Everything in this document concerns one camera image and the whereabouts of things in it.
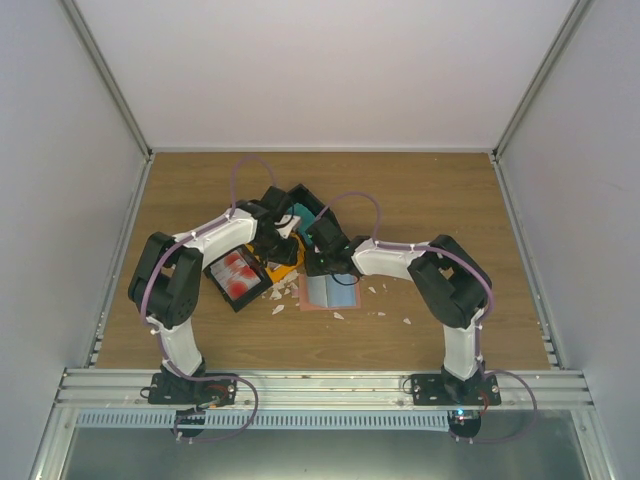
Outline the yellow bin with white cards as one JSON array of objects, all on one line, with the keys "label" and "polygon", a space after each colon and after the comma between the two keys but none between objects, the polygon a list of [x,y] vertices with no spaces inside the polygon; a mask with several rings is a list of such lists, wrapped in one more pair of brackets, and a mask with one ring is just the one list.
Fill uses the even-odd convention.
[{"label": "yellow bin with white cards", "polygon": [[298,249],[296,253],[295,262],[293,265],[283,265],[273,262],[268,262],[265,268],[271,281],[276,284],[282,281],[287,275],[294,272],[299,266],[304,263],[305,244],[304,241],[298,236],[294,235],[297,241]]}]

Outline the black bin with red cards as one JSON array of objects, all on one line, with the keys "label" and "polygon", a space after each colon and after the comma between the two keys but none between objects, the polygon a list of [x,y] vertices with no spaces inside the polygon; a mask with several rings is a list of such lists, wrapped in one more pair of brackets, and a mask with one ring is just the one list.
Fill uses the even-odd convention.
[{"label": "black bin with red cards", "polygon": [[246,245],[209,263],[203,273],[234,312],[244,309],[273,285],[266,270]]}]

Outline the black bin with teal cards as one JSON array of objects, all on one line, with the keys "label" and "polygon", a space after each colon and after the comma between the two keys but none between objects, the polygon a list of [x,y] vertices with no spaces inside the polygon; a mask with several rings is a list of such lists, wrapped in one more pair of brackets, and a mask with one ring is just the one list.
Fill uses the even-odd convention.
[{"label": "black bin with teal cards", "polygon": [[[325,204],[322,203],[305,185],[298,184],[291,188],[287,192],[291,202],[292,207],[295,203],[301,203],[307,206],[316,216],[321,212],[321,210],[325,207]],[[292,213],[292,207],[288,210],[288,213]],[[298,235],[304,240],[305,243],[310,244],[311,240],[307,235],[307,231],[305,233],[297,232]]]}]

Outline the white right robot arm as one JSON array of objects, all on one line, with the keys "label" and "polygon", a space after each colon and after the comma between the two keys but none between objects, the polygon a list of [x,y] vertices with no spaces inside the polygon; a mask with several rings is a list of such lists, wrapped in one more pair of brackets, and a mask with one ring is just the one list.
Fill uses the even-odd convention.
[{"label": "white right robot arm", "polygon": [[448,235],[417,244],[383,242],[368,236],[348,238],[332,221],[319,218],[307,230],[311,248],[309,276],[385,276],[414,284],[427,309],[443,325],[441,367],[444,396],[464,405],[482,378],[481,328],[494,307],[489,276]]}]

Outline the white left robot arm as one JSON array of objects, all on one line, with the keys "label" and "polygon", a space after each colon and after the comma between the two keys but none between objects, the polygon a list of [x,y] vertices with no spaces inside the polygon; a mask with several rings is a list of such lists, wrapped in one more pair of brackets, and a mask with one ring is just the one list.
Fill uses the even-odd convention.
[{"label": "white left robot arm", "polygon": [[198,303],[203,268],[245,244],[261,261],[296,264],[299,242],[292,232],[300,221],[288,193],[271,186],[259,200],[240,201],[222,215],[174,236],[152,234],[143,249],[128,297],[142,322],[158,338],[162,365],[174,374],[171,391],[185,404],[203,398],[204,359],[191,316]]}]

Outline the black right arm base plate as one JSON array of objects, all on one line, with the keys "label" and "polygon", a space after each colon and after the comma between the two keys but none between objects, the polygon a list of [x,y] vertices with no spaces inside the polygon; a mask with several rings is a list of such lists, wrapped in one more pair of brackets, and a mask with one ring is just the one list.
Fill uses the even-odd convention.
[{"label": "black right arm base plate", "polygon": [[401,390],[415,406],[498,406],[502,403],[495,375],[477,372],[462,381],[442,371],[414,373],[401,382]]}]

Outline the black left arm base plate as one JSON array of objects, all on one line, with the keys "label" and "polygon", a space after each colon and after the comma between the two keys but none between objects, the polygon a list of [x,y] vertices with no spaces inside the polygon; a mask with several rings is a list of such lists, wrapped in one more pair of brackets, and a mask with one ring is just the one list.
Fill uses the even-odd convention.
[{"label": "black left arm base plate", "polygon": [[161,370],[151,383],[140,390],[140,396],[153,405],[191,405],[222,407],[233,405],[236,382],[229,379],[194,382]]}]

